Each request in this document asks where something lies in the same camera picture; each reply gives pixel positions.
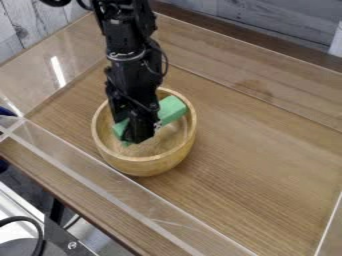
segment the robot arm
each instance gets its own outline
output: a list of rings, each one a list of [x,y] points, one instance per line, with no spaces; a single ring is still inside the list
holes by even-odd
[[[60,7],[71,0],[40,0]],[[139,144],[160,127],[156,89],[167,74],[167,56],[151,35],[156,30],[148,0],[92,0],[92,9],[107,41],[106,93],[114,121],[128,119],[122,140]]]

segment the bowl rim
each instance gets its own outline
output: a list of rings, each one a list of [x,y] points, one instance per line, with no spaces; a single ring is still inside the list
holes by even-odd
[[[99,138],[98,134],[98,119],[100,116],[100,113],[103,109],[108,105],[108,100],[104,101],[104,103],[100,105],[99,109],[95,112],[95,115],[92,117],[92,124],[91,124],[91,133],[92,133],[92,138],[95,140],[96,146],[100,147],[100,150],[104,151],[108,155],[114,156],[115,158],[123,160],[123,161],[130,161],[130,162],[151,162],[163,158],[167,158],[168,156],[174,155],[192,140],[195,133],[196,133],[196,126],[198,126],[198,117],[196,117],[196,111],[194,108],[194,105],[191,104],[190,100],[183,96],[179,92],[167,89],[167,88],[158,88],[158,91],[166,92],[174,96],[176,96],[183,103],[187,105],[188,110],[190,110],[190,117],[192,121],[191,125],[191,130],[188,132],[188,136],[186,140],[171,150],[164,152],[163,154],[155,155],[155,156],[144,156],[144,157],[130,157],[130,156],[123,156],[118,154],[116,152],[111,151],[107,146],[103,144],[102,139]]]

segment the wooden bowl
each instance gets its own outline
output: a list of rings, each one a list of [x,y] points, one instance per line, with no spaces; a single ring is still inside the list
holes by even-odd
[[[139,145],[124,147],[115,137],[108,101],[95,113],[91,129],[100,155],[116,170],[128,175],[148,177],[171,170],[184,160],[192,148],[198,122],[195,108],[182,94],[170,89],[158,89],[160,100],[170,95],[184,102],[188,112]]]

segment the screw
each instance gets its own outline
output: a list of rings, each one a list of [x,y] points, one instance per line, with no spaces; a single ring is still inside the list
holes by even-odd
[[[75,250],[78,248],[78,243],[76,242],[71,242],[69,244],[68,244],[68,249],[69,250]]]

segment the green sponge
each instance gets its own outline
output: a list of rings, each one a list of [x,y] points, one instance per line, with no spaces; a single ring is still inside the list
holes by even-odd
[[[175,96],[168,96],[167,98],[164,98],[159,102],[159,105],[160,105],[160,110],[158,112],[158,117],[162,121],[162,126],[166,126],[174,121],[176,121],[187,113],[186,104]],[[123,137],[123,133],[128,123],[130,123],[130,119],[127,118],[120,123],[115,124],[112,127],[114,134],[119,139]]]

